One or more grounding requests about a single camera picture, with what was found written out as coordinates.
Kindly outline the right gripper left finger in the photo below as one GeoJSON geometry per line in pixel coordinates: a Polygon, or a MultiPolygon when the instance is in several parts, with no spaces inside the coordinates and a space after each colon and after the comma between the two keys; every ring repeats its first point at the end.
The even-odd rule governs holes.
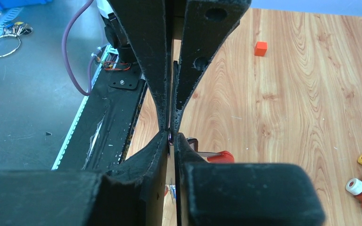
{"type": "Polygon", "coordinates": [[[0,171],[0,226],[159,226],[168,133],[107,172],[0,171]]]}

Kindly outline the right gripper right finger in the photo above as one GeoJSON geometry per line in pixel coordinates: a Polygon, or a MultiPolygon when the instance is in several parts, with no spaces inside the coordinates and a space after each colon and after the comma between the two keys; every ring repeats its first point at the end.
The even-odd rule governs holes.
{"type": "Polygon", "coordinates": [[[325,212],[307,173],[288,163],[209,163],[173,138],[180,226],[321,226],[325,212]]]}

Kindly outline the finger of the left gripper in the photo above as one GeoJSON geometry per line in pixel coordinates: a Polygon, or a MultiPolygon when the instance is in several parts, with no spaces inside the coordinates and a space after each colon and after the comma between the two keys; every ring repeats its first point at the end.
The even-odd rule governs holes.
{"type": "Polygon", "coordinates": [[[173,134],[179,132],[186,105],[209,64],[250,5],[249,0],[186,2],[178,69],[173,78],[173,134]]]}
{"type": "Polygon", "coordinates": [[[158,126],[169,124],[172,15],[171,0],[109,1],[140,68],[156,105],[158,126]]]}

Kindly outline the metal key holder red handle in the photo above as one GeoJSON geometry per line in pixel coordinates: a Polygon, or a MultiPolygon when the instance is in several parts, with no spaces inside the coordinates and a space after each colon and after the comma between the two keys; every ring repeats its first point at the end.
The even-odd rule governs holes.
{"type": "MultiPolygon", "coordinates": [[[[228,151],[221,152],[204,152],[198,150],[198,140],[194,137],[188,137],[187,142],[189,146],[195,151],[200,157],[211,163],[234,163],[234,156],[228,151]]],[[[169,194],[174,201],[176,199],[176,186],[175,186],[175,154],[173,148],[173,137],[171,134],[168,136],[169,152],[167,160],[166,170],[166,185],[165,185],[165,196],[169,194]]]]}

